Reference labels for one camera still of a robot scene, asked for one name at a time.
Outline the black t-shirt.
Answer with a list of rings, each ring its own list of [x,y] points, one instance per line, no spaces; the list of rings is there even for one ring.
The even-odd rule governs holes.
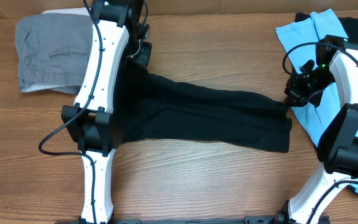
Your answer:
[[[258,93],[175,82],[127,65],[118,78],[116,97],[124,142],[221,141],[283,153],[290,147],[287,107]]]

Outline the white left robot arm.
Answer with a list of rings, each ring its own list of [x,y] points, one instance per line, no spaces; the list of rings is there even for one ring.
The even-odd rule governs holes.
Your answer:
[[[112,162],[121,143],[113,118],[117,79],[126,62],[146,66],[151,44],[149,25],[140,21],[144,1],[93,1],[93,43],[85,77],[73,106],[62,108],[62,120],[80,151],[85,200],[78,223],[111,223]]]

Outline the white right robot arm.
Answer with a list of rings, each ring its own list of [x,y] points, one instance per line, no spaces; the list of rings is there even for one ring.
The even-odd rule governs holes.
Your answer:
[[[335,83],[341,110],[319,139],[313,175],[267,223],[329,223],[324,209],[342,189],[358,185],[358,41],[327,35],[313,45],[316,60],[290,73],[283,104],[319,106],[323,91]]]

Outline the folded grey trousers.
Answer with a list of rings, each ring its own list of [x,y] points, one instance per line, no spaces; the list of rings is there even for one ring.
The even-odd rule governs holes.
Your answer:
[[[77,94],[92,39],[93,23],[88,16],[52,13],[21,19],[15,35],[20,91]]]

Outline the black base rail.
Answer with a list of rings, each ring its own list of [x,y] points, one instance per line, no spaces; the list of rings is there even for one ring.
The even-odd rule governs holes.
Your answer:
[[[247,216],[244,218],[223,218],[223,219],[193,219],[193,220],[139,220],[119,219],[110,220],[108,224],[274,224],[285,223],[276,221],[275,216]]]

